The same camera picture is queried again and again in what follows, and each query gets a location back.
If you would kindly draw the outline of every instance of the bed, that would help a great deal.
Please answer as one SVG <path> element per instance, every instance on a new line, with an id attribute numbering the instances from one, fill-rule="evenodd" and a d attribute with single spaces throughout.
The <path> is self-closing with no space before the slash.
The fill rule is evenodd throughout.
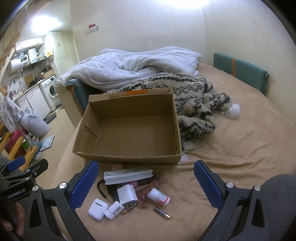
<path id="1" fill-rule="evenodd" d="M 100 163 L 99 176 L 81 208 L 76 209 L 81 221 L 96 240 L 197 240 L 210 224 L 217 210 L 212 208 L 193 174 L 193 164 L 202 159 L 224 181 L 240 188 L 261 185 L 272 176 L 282 173 L 296 174 L 296 128 L 281 111 L 259 90 L 245 84 L 221 70 L 200 63 L 199 75 L 211 81 L 219 92 L 229 94 L 241 108 L 238 119 L 231 120 L 215 114 L 217 128 L 200 149 L 188 152 L 188 160 L 176 165 L 150 166 L 168 182 L 161 191 L 170 197 L 163 210 L 171 216 L 166 220 L 148 209 L 135 208 L 114 220 L 96 221 L 88 215 L 95 198 L 104 199 L 96 184 L 112 164 Z M 53 186 L 69 181 L 87 162 L 72 153 L 76 129 L 59 163 Z M 67 230 L 54 209 L 62 232 Z"/>

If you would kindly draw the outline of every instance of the human hand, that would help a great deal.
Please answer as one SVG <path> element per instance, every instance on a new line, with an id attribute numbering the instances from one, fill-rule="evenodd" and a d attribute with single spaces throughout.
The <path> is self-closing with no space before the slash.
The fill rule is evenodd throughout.
<path id="1" fill-rule="evenodd" d="M 17 234 L 20 237 L 24 237 L 24 227 L 25 227 L 25 211 L 21 204 L 18 202 L 15 204 L 17 218 L 19 220 L 19 226 L 17 227 Z M 6 220 L 0 219 L 1 223 L 3 224 L 3 227 L 6 229 L 6 231 L 10 232 L 13 230 L 12 224 Z"/>

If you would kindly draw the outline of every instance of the green padded bed guard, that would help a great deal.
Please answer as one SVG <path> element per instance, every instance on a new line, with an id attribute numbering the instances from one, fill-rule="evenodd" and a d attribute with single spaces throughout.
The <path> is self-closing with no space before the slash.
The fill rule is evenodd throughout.
<path id="1" fill-rule="evenodd" d="M 253 64 L 220 53 L 214 53 L 213 66 L 265 94 L 269 73 Z"/>

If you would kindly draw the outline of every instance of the water heater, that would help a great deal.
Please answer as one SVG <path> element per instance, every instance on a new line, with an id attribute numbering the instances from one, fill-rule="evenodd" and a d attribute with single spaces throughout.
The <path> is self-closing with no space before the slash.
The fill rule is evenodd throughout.
<path id="1" fill-rule="evenodd" d="M 18 69 L 25 67 L 28 64 L 29 64 L 28 55 L 24 54 L 20 57 L 14 58 L 11 61 L 9 61 L 7 65 L 7 71 L 8 73 L 13 73 Z"/>

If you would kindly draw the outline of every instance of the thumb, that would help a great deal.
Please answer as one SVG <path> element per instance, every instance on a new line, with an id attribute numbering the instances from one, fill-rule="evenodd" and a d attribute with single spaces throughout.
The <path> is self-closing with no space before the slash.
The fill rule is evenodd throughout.
<path id="1" fill-rule="evenodd" d="M 10 222 L 8 222 L 6 220 L 3 220 L 3 219 L 0 219 L 0 221 L 1 221 L 3 227 L 5 228 L 6 231 L 10 232 L 10 231 L 13 230 L 12 225 L 11 225 Z"/>

